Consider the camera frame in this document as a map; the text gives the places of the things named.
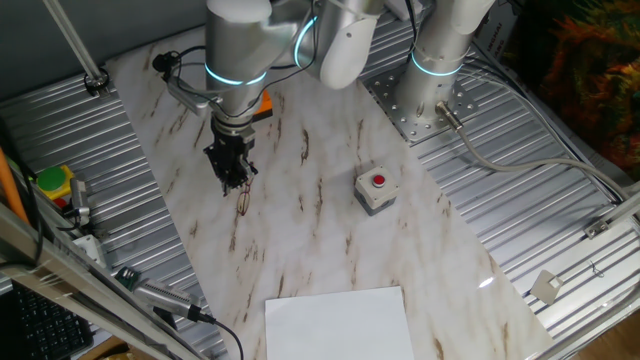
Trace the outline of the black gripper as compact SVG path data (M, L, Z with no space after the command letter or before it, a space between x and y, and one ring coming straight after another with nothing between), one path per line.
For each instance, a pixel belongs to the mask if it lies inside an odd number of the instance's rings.
M227 127L216 117L211 118L211 130L214 142L205 147L216 177L222 184L224 196L236 187L236 180L250 184L258 170L248 159L249 152L255 146L255 131L251 124L243 128Z

